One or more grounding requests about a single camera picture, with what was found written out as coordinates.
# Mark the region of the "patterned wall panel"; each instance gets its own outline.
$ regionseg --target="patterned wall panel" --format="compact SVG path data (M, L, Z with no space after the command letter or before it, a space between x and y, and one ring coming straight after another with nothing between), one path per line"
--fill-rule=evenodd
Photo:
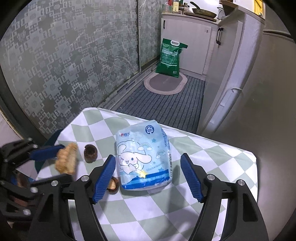
M0 41L15 99L46 136L138 69L136 0L33 0Z
M141 66L160 53L160 21L165 0L139 0Z

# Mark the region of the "bread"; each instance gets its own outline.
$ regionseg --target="bread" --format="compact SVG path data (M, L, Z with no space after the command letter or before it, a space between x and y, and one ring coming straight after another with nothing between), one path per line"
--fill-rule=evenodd
M73 175L76 169L76 152L78 146L76 143L71 142L64 149L60 149L57 153L57 160L55 168L60 173L67 173Z

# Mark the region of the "plastic bottle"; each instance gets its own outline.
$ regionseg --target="plastic bottle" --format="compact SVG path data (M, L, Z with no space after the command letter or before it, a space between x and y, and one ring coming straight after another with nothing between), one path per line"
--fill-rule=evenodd
M172 13L171 0L166 0L165 4L163 4L163 13Z

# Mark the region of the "floor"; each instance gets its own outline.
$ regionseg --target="floor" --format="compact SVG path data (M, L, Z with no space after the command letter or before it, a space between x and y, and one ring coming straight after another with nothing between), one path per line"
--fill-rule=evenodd
M150 92L142 84L116 110L146 120L196 133L200 118L205 82L185 75L183 90L174 95Z

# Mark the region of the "table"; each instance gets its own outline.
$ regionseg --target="table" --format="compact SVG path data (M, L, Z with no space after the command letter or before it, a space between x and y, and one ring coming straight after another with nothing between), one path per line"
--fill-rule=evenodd
M94 167L103 165L109 154L116 155L117 131L145 120L101 108L84 109L59 135L56 144L78 145L77 180L88 175ZM180 168L180 156L186 152L194 164L201 165L207 173L221 181L235 182L243 179L255 200L258 193L255 156L239 148L209 140L201 136L161 125L170 141L173 180L166 187L147 191L120 189L115 195L106 192L94 205L98 220L108 240L188 240L200 214L202 204L192 197ZM86 144L98 148L98 158L86 163L83 151ZM37 179L58 175L53 161L46 161ZM118 177L117 168L114 176ZM74 235L83 240L75 210L69 201ZM227 208L222 200L213 241L220 240Z

